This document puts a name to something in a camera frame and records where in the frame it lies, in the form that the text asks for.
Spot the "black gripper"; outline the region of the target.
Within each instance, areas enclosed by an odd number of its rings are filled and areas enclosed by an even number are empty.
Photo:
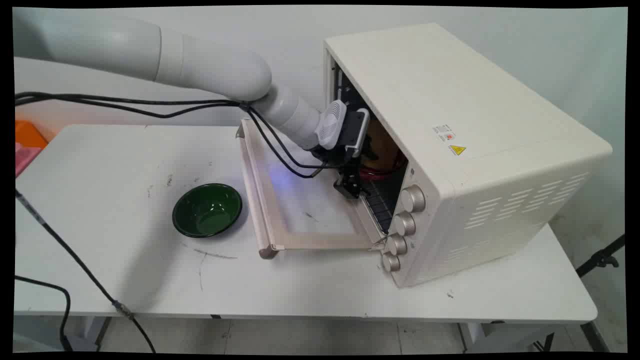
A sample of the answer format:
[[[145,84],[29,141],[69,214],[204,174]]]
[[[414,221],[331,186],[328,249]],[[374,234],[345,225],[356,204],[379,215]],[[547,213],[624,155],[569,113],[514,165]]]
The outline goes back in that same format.
[[[361,195],[360,159],[359,155],[355,156],[352,146],[336,146],[333,149],[320,146],[320,161],[327,169],[331,169],[329,172],[333,174],[333,188],[343,197],[358,199]],[[349,182],[349,189],[344,182]]]

